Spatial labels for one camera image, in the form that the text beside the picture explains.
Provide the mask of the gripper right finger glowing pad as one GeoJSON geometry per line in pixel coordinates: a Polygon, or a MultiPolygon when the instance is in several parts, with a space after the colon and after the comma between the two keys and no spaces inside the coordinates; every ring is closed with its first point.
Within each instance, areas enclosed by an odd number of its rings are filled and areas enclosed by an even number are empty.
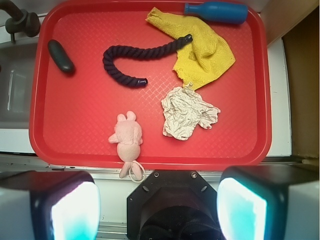
{"type": "Polygon", "coordinates": [[[319,168],[230,166],[220,178],[216,209],[227,240],[318,240],[319,168]]]}

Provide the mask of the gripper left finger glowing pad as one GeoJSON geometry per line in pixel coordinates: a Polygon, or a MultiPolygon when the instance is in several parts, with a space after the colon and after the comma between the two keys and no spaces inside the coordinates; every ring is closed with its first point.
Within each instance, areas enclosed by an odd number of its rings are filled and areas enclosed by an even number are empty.
{"type": "Polygon", "coordinates": [[[86,171],[0,174],[2,240],[94,240],[100,215],[100,191],[86,171]]]}

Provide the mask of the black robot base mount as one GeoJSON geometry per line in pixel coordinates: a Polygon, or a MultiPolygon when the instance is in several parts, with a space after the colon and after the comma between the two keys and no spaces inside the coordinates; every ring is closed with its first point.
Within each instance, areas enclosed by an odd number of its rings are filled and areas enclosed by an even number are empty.
{"type": "Polygon", "coordinates": [[[217,191],[194,170],[155,170],[127,197],[126,236],[223,240],[217,191]]]}

